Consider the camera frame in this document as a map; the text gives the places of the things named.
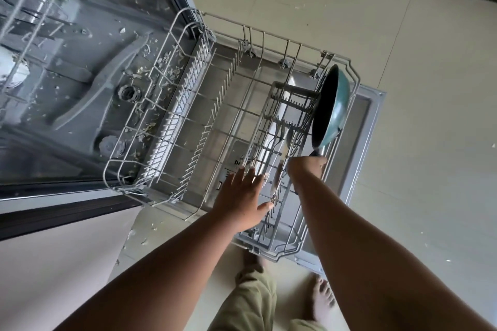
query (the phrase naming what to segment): beige floor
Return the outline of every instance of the beige floor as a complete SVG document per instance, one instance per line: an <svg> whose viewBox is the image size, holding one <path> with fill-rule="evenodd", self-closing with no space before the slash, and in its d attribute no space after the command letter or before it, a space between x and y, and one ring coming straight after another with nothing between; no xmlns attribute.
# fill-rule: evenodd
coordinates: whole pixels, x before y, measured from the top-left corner
<svg viewBox="0 0 497 331"><path fill-rule="evenodd" d="M387 92L351 207L497 324L497 4L195 2L198 8L348 56L363 83ZM182 228L159 210L142 211L114 275ZM187 329L207 328L233 286L238 258L234 248L227 251ZM275 329L284 329L300 312L308 274L286 259L270 269L278 274ZM335 325L333 330L347 329L339 312Z"/></svg>

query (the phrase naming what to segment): frying pan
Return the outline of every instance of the frying pan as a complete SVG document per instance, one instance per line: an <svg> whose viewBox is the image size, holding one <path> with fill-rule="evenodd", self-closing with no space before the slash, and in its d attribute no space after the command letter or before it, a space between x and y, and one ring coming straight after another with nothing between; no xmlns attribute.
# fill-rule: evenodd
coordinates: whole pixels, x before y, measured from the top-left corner
<svg viewBox="0 0 497 331"><path fill-rule="evenodd" d="M345 74L334 65L328 72L314 110L311 142L314 151L310 156L320 156L323 148L340 133L345 123L350 85Z"/></svg>

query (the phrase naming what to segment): open dishwasher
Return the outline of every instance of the open dishwasher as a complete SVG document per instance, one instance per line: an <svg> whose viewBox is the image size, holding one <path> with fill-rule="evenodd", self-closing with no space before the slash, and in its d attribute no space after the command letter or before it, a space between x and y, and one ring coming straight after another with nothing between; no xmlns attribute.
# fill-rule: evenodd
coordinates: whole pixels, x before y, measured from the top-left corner
<svg viewBox="0 0 497 331"><path fill-rule="evenodd" d="M349 59L191 0L0 0L0 15L3 189L107 186L191 222L245 165L268 174L267 201L285 131L283 167L312 151L313 111L337 64L350 100L323 179L350 200L384 94L362 86ZM275 207L235 242L319 272L306 236L283 173Z"/></svg>

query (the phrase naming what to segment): person's left arm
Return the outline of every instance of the person's left arm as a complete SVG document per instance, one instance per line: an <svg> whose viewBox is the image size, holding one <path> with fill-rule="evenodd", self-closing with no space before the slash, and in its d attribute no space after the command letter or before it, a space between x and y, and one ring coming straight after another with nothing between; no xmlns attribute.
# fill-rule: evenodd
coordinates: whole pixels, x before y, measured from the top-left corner
<svg viewBox="0 0 497 331"><path fill-rule="evenodd" d="M233 235L259 223L264 179L251 168L229 175L213 209L131 266L55 331L180 331Z"/></svg>

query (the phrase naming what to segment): pants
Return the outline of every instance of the pants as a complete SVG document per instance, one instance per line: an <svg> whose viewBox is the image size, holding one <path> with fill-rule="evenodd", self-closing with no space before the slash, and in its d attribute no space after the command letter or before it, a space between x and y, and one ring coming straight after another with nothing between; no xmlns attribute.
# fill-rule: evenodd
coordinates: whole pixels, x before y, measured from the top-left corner
<svg viewBox="0 0 497 331"><path fill-rule="evenodd" d="M271 331L276 308L276 282L260 265L244 268L236 288L221 305L208 331ZM318 322L294 319L289 331L326 331Z"/></svg>

